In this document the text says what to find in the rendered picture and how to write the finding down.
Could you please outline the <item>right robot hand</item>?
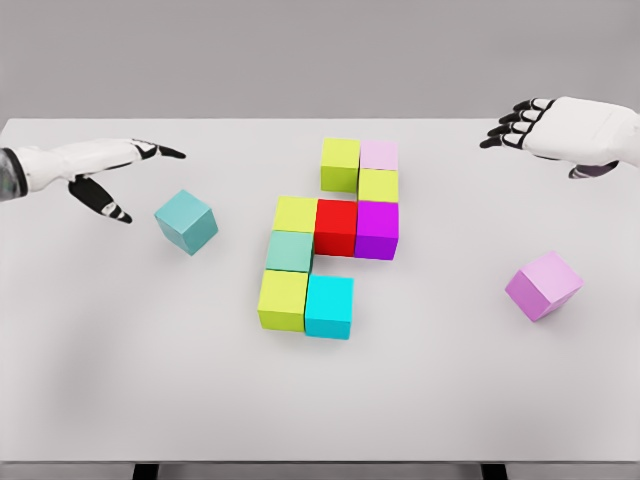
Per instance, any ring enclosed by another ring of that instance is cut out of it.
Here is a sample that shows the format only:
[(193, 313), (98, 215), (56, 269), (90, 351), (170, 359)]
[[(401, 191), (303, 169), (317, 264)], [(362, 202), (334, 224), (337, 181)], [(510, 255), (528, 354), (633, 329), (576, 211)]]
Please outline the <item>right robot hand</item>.
[(620, 164), (640, 170), (640, 113), (621, 105), (562, 96), (513, 106), (479, 147), (522, 150), (572, 165), (571, 179), (591, 179)]

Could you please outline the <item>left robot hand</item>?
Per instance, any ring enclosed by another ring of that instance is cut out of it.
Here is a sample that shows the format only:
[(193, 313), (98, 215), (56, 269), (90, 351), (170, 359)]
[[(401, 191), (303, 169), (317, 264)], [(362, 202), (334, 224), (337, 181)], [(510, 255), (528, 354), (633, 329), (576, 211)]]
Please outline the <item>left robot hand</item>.
[(186, 158), (173, 148), (131, 138), (77, 142), (54, 148), (53, 152), (63, 160), (69, 193), (95, 213), (125, 224), (131, 224), (132, 217), (91, 176), (155, 157)]

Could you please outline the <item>teal cube block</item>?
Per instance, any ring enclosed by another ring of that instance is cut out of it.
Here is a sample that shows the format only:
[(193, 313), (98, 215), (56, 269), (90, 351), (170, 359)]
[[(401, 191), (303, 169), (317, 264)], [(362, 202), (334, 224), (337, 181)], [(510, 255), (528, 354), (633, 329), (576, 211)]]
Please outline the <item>teal cube block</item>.
[(265, 268), (310, 273), (313, 254), (312, 233), (273, 230), (269, 239)]
[(190, 256), (218, 232), (211, 207), (186, 190), (180, 190), (155, 213), (164, 236)]

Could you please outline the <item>pink cube block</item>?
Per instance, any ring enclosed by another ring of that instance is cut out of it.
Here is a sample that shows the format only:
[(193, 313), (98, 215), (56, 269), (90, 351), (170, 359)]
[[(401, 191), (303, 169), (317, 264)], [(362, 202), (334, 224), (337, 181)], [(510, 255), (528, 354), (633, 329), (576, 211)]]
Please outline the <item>pink cube block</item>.
[(372, 170), (398, 170), (398, 144), (384, 140), (360, 141), (360, 168)]
[(524, 315), (536, 322), (564, 305), (584, 280), (555, 251), (522, 266), (505, 287), (506, 294)]

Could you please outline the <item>yellow-green cube block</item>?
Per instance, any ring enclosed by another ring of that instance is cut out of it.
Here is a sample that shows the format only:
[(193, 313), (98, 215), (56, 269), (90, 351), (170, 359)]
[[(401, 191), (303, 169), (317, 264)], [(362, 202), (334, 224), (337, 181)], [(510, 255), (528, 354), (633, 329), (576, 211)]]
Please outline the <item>yellow-green cube block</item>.
[(303, 332), (309, 275), (265, 270), (259, 294), (258, 316), (263, 329)]
[(360, 168), (360, 141), (324, 138), (321, 152), (320, 188), (322, 191), (357, 192)]
[(280, 196), (273, 229), (276, 231), (313, 233), (315, 231), (317, 198)]
[(396, 170), (361, 169), (357, 199), (371, 202), (399, 202), (399, 176)]

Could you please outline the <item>purple cube block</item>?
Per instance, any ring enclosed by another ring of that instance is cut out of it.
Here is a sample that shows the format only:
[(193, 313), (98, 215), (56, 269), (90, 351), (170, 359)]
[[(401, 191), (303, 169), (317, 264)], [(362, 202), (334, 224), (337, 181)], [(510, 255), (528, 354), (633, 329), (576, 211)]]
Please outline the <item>purple cube block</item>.
[(359, 201), (355, 258), (391, 261), (399, 240), (399, 204)]

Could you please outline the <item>red cube block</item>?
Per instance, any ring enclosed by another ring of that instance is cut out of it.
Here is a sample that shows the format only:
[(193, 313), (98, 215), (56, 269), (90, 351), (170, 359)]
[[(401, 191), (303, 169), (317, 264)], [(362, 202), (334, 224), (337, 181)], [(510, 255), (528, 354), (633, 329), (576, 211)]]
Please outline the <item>red cube block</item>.
[(355, 201), (319, 199), (314, 249), (317, 255), (353, 257), (358, 207)]

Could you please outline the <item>cyan cube block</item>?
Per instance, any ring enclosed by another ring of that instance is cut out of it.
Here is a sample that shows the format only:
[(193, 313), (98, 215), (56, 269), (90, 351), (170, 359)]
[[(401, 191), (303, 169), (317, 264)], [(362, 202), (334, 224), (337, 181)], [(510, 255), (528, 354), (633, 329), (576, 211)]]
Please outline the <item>cyan cube block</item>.
[(354, 279), (311, 274), (304, 312), (305, 334), (348, 340), (353, 320)]

